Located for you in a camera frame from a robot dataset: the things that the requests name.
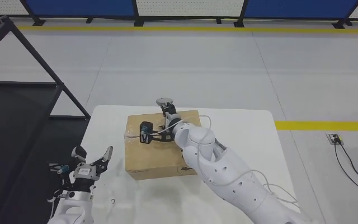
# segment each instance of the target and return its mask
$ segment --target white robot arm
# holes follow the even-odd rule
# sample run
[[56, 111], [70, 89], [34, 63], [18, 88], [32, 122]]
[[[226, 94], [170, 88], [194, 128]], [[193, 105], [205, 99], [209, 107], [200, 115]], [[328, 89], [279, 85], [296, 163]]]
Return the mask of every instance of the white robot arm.
[[166, 118], [165, 129], [155, 132], [141, 125], [141, 142], [167, 140], [171, 136], [182, 149], [187, 165], [216, 195], [239, 208], [255, 224], [316, 223], [284, 206], [276, 195], [266, 190], [245, 161], [215, 139], [213, 131], [181, 121], [172, 102], [164, 98], [157, 100]]
[[[95, 181], [100, 179], [103, 172], [107, 170], [108, 162], [111, 160], [113, 147], [110, 146], [106, 153], [97, 161], [86, 163], [87, 152], [81, 147], [75, 147], [72, 151], [72, 161], [68, 165], [50, 164], [50, 170], [56, 171], [62, 183], [55, 191], [52, 200], [64, 198], [58, 207], [58, 214], [51, 217], [48, 224], [93, 224], [91, 187]], [[74, 183], [71, 183], [69, 174], [73, 171]], [[71, 208], [81, 208], [81, 213], [70, 214]]]

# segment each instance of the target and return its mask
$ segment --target yellow floor line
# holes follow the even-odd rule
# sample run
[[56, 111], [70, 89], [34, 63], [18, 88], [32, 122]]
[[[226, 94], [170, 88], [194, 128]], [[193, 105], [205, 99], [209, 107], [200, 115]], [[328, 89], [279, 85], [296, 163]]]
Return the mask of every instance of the yellow floor line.
[[358, 122], [297, 122], [276, 121], [277, 130], [355, 130], [358, 131]]
[[179, 26], [19, 26], [20, 30], [36, 31], [181, 31], [181, 32], [293, 32], [317, 34], [358, 34], [354, 29], [295, 29], [260, 27], [179, 27]]

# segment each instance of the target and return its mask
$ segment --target white table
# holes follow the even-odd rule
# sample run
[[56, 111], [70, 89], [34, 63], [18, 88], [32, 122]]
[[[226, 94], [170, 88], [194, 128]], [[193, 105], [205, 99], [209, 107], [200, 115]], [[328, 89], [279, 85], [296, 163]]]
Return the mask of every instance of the white table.
[[[291, 178], [272, 115], [265, 110], [193, 109], [211, 117], [216, 138], [239, 154], [270, 183], [294, 195]], [[95, 184], [92, 215], [95, 223], [252, 223], [238, 208], [217, 197], [196, 175], [133, 180], [124, 170], [124, 131], [127, 117], [161, 113], [160, 107], [110, 106], [95, 108], [82, 141], [87, 163], [113, 146], [108, 170]], [[200, 118], [203, 126], [209, 121]], [[272, 189], [291, 200], [282, 190]]]

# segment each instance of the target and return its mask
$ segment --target wall outlet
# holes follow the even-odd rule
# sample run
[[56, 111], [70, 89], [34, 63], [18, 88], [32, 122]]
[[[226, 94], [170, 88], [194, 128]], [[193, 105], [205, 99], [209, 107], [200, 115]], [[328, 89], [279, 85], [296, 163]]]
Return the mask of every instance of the wall outlet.
[[332, 145], [335, 144], [335, 135], [337, 135], [338, 138], [340, 138], [341, 144], [344, 145], [342, 137], [337, 133], [326, 133], [326, 136], [328, 138], [329, 143], [332, 144]]

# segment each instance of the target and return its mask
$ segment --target floor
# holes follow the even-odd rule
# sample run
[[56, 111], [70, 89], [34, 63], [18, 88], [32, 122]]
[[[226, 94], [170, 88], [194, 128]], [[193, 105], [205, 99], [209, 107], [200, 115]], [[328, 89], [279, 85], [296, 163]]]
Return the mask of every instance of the floor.
[[[358, 34], [24, 34], [90, 114], [99, 104], [154, 106], [168, 96], [178, 107], [265, 109], [275, 120], [358, 120]], [[1, 41], [0, 52], [0, 80], [51, 81], [14, 36]], [[81, 112], [63, 95], [53, 114]], [[339, 134], [358, 162], [358, 134]], [[302, 209], [321, 223], [357, 223], [358, 189], [338, 166], [325, 131], [279, 131], [279, 137]], [[358, 181], [340, 150], [338, 156]]]

